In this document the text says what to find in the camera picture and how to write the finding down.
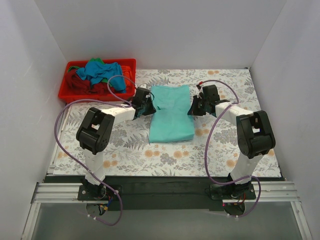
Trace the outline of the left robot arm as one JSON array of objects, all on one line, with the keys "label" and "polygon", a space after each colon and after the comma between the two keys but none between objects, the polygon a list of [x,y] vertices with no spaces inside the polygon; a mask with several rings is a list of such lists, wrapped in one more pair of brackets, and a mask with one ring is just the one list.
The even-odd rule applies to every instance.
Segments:
[{"label": "left robot arm", "polygon": [[83,149],[85,166],[88,168],[81,183],[85,193],[91,198],[104,199],[108,192],[102,184],[106,177],[103,151],[109,143],[113,127],[125,121],[154,114],[156,112],[153,107],[154,98],[150,90],[138,87],[130,102],[131,106],[124,103],[120,107],[102,110],[91,107],[87,111],[76,133],[76,140]]}]

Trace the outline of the mint green t shirt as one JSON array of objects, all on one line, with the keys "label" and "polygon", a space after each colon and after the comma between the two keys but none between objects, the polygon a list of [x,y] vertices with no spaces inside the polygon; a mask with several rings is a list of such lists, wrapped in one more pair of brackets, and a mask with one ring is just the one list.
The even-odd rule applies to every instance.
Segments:
[{"label": "mint green t shirt", "polygon": [[188,85],[151,87],[152,101],[156,112],[149,129],[150,143],[173,143],[190,141],[194,138],[194,119],[190,110],[190,88]]}]

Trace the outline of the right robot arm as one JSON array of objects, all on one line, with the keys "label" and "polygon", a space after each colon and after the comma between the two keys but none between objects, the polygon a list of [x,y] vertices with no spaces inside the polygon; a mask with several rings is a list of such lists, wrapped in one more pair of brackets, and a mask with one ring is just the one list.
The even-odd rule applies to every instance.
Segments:
[{"label": "right robot arm", "polygon": [[275,136],[267,113],[263,110],[251,111],[238,106],[239,99],[230,102],[221,99],[216,80],[209,85],[207,81],[197,84],[199,93],[193,96],[188,111],[190,116],[210,114],[217,121],[225,120],[236,127],[237,144],[240,150],[233,170],[228,174],[226,182],[213,181],[210,194],[219,199],[243,198],[253,190],[253,172],[263,158],[276,145]]}]

